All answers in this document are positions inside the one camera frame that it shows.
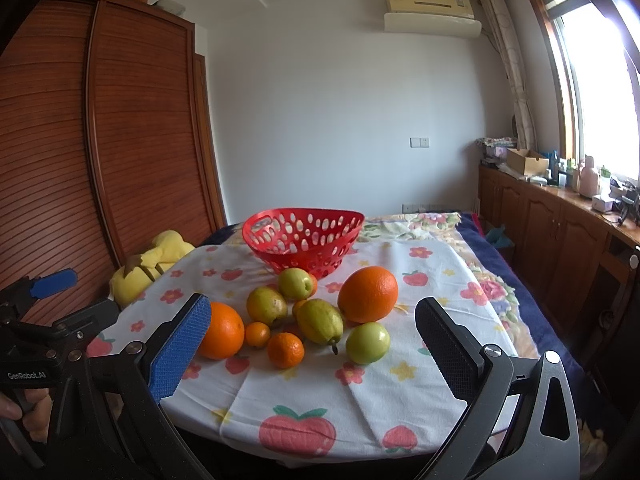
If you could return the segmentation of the person's left hand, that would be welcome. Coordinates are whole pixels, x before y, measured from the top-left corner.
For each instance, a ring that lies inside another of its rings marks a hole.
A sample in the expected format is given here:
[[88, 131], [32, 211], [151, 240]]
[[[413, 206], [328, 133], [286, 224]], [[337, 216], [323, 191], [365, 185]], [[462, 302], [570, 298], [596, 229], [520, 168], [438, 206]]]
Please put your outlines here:
[[48, 440], [49, 422], [52, 411], [52, 399], [48, 389], [30, 389], [24, 391], [26, 402], [32, 407], [23, 412], [21, 407], [0, 394], [0, 415], [4, 419], [21, 420], [30, 437], [35, 442]]

